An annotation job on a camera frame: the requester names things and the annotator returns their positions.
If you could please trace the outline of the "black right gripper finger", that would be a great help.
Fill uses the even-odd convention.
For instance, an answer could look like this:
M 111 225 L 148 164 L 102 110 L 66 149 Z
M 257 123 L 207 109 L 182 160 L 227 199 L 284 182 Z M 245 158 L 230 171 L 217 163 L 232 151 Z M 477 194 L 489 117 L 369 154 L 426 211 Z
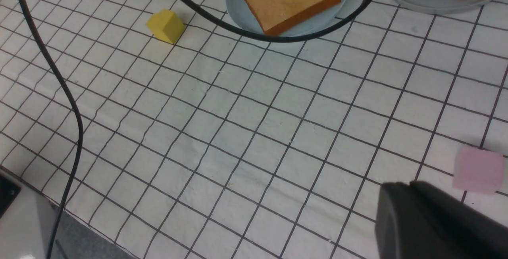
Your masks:
M 430 183 L 383 183 L 375 222 L 381 259 L 506 259 L 508 229 Z

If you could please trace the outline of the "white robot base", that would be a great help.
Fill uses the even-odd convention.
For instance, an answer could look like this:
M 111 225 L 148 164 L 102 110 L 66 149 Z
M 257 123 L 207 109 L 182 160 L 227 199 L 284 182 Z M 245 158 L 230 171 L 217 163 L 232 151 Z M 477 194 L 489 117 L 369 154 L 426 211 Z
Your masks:
M 2 259 L 45 259 L 55 219 L 49 200 L 1 171 Z

